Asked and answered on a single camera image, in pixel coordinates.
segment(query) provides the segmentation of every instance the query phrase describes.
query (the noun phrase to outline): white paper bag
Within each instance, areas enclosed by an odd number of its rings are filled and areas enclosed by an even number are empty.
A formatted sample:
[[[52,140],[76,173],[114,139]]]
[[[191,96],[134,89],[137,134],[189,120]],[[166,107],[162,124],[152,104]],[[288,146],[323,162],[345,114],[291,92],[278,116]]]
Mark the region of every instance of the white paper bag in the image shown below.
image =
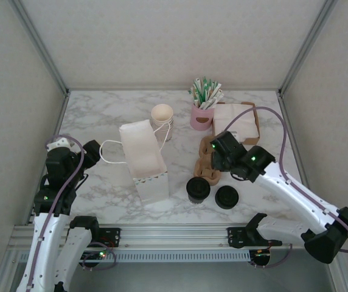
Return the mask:
[[[169,179],[149,120],[120,127],[125,159],[143,204],[169,198]]]

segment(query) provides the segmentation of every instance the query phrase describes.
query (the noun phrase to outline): black cup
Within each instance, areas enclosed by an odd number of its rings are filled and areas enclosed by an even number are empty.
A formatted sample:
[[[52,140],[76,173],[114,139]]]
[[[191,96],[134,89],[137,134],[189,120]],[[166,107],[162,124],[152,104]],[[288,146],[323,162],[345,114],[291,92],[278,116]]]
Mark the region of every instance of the black cup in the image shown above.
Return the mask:
[[[215,195],[216,204],[222,209],[232,209],[239,202],[239,194],[231,186],[219,188]]]
[[[192,178],[186,184],[190,202],[201,204],[211,192],[211,186],[204,178]]]

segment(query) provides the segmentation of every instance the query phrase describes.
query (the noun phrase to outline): marble countertop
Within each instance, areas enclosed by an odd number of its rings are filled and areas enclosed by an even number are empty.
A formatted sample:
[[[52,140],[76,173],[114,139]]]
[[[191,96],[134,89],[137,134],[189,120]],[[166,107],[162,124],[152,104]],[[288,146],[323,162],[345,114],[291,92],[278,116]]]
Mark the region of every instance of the marble countertop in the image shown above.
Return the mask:
[[[225,91],[228,103],[253,102],[280,113],[273,91]],[[168,168],[170,198],[143,206],[126,164],[99,161],[86,173],[89,178],[79,188],[72,205],[71,217],[94,215],[101,224],[176,224],[176,223],[246,223],[256,213],[296,219],[292,211],[275,196],[251,182],[238,182],[223,173],[209,197],[199,205],[192,204],[186,193],[198,159],[202,137],[212,130],[195,131],[190,127],[191,98],[187,91],[72,91],[61,126],[81,143],[106,139],[120,140],[119,127],[125,123],[150,118],[151,109],[169,104],[174,110],[173,137],[166,142],[162,156]],[[276,158],[282,142],[282,126],[273,114],[259,111],[260,141]],[[105,144],[103,154],[112,161],[124,161],[120,144]],[[299,178],[289,141],[284,156],[285,169]],[[231,210],[220,209],[214,194],[219,187],[230,185],[239,192],[239,202]]]

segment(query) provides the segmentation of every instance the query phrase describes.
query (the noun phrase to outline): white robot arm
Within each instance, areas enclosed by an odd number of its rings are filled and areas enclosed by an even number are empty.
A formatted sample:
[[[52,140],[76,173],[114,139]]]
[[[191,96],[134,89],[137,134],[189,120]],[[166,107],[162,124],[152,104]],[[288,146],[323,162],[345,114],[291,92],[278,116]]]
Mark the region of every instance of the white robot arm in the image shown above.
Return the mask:
[[[81,152],[71,151],[66,139],[47,146],[47,175],[42,178],[34,199],[33,240],[18,292],[68,291],[83,251],[92,239],[97,240],[99,234],[96,217],[77,216],[71,221],[65,246],[60,255],[58,253],[64,227],[69,223],[75,191],[81,179],[87,178],[83,178],[83,173],[100,159],[100,145],[96,141],[82,147],[74,138],[60,137],[76,142]]]
[[[265,149],[253,146],[247,151],[228,131],[216,136],[211,144],[215,150],[212,168],[230,172],[236,180],[260,185],[300,216],[302,223],[257,214],[246,227],[246,239],[304,245],[320,262],[332,262],[348,238],[348,207],[339,209],[319,198],[287,172],[282,173],[279,163]]]

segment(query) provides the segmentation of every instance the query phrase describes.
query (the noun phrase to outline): paper cup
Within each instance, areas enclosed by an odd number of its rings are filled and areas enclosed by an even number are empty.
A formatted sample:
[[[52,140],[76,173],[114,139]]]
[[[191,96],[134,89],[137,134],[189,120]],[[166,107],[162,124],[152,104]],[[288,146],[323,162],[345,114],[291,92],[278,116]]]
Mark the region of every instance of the paper cup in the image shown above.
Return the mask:
[[[156,105],[151,110],[151,117],[155,125],[163,125],[173,120],[173,109],[170,105]]]
[[[155,136],[158,141],[163,141],[166,137],[167,131],[170,131],[167,135],[166,141],[170,140],[173,135],[174,119],[173,119],[173,109],[169,105],[161,104],[156,105],[151,110],[151,125],[155,131]]]

